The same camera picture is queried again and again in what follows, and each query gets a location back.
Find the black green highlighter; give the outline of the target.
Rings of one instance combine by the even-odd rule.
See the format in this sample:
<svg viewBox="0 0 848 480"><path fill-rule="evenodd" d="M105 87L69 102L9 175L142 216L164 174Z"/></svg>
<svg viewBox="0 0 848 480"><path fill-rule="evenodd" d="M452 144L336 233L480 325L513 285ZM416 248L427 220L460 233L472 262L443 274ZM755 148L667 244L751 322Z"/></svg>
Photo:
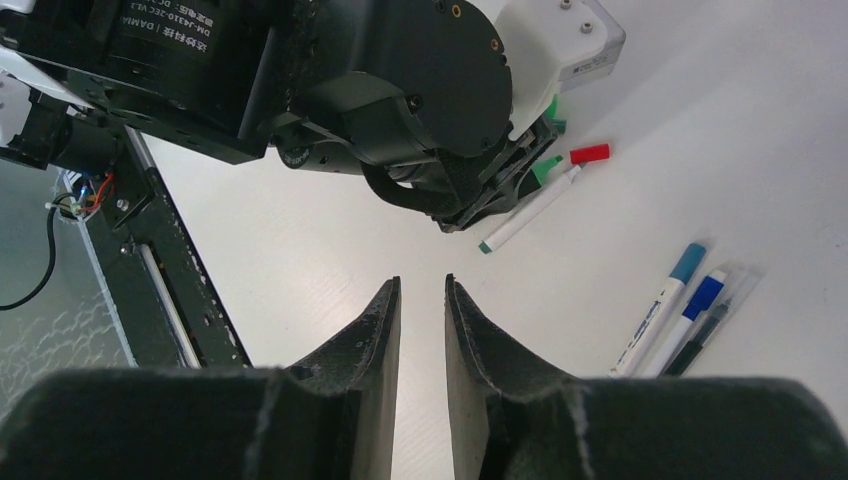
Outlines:
<svg viewBox="0 0 848 480"><path fill-rule="evenodd" d="M549 173L562 161L562 155L537 160L519 183L518 199L523 200L540 190L546 184Z"/></svg>

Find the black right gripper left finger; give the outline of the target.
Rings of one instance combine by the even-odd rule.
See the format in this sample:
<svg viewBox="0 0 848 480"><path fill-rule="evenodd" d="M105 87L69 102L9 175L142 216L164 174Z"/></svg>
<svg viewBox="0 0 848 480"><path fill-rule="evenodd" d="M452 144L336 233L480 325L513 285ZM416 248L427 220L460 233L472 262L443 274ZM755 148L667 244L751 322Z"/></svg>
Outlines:
<svg viewBox="0 0 848 480"><path fill-rule="evenodd" d="M285 368L75 369L1 427L5 479L387 479L401 281Z"/></svg>

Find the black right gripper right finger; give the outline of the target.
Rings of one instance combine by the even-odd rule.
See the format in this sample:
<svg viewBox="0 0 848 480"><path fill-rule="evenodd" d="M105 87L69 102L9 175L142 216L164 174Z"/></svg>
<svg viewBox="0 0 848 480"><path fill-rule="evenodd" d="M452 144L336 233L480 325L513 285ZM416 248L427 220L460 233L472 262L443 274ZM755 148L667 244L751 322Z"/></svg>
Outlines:
<svg viewBox="0 0 848 480"><path fill-rule="evenodd" d="M445 280L458 479L843 479L824 404L778 378L579 378L518 342Z"/></svg>

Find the blue pen cap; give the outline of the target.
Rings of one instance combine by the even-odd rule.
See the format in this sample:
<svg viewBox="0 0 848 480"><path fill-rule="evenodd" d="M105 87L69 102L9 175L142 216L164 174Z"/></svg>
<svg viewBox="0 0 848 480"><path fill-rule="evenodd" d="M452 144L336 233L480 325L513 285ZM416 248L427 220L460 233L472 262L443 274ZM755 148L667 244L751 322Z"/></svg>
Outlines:
<svg viewBox="0 0 848 480"><path fill-rule="evenodd" d="M687 301L681 316L691 322L696 321L718 298L725 286L727 275L728 273L721 269L714 269L707 274Z"/></svg>

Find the green highlighter cap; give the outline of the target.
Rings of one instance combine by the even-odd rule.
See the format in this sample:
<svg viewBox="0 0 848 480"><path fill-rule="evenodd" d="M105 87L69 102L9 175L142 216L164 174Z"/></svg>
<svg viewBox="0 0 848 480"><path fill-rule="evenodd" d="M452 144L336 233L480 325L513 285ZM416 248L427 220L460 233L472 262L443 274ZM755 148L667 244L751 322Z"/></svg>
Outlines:
<svg viewBox="0 0 848 480"><path fill-rule="evenodd" d="M560 96L558 94L552 97L549 106L544 111L544 118L544 122L552 131L556 131L560 136L566 133L568 120L566 115L561 111Z"/></svg>

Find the white marker green end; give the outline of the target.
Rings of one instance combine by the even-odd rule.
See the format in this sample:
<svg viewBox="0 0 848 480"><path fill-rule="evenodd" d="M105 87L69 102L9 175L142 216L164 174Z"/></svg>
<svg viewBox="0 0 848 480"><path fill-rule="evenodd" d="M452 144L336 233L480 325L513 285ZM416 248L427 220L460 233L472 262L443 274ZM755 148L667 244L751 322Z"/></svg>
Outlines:
<svg viewBox="0 0 848 480"><path fill-rule="evenodd" d="M543 210L548 208L567 191L584 169L584 165L574 165L570 170L560 174L555 180L549 182L535 197L518 208L509 218L483 239L478 244L478 249L484 255L487 255L506 244L521 229L526 227Z"/></svg>

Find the black thin pen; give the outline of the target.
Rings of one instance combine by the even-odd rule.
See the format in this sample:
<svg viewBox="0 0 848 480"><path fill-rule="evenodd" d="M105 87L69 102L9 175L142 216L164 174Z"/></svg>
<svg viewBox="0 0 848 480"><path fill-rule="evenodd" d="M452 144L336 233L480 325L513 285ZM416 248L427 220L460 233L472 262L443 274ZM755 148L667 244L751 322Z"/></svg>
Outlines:
<svg viewBox="0 0 848 480"><path fill-rule="evenodd" d="M679 376L691 365L713 333L729 319L764 276L755 265L726 264L715 269L728 273L725 286L713 305L691 322L680 315L672 321L659 346L641 368L641 378Z"/></svg>

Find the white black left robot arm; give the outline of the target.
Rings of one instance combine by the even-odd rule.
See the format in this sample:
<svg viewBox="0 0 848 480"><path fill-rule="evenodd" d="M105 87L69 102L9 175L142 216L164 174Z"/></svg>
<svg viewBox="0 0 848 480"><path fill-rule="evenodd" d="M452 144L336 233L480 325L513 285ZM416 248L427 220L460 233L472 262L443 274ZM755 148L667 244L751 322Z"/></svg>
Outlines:
<svg viewBox="0 0 848 480"><path fill-rule="evenodd" d="M131 131L358 175L446 233L512 210L558 138L466 1L5 1L1 157L115 175Z"/></svg>

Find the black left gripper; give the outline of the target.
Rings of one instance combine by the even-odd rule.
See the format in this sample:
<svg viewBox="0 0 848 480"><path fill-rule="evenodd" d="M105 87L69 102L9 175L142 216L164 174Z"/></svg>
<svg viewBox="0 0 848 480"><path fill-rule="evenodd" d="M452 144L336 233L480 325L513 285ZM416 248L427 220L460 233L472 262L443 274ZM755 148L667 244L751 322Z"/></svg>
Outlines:
<svg viewBox="0 0 848 480"><path fill-rule="evenodd" d="M292 169L362 176L445 233L515 208L557 140L512 120L512 63L467 1L299 1L285 111L271 142Z"/></svg>

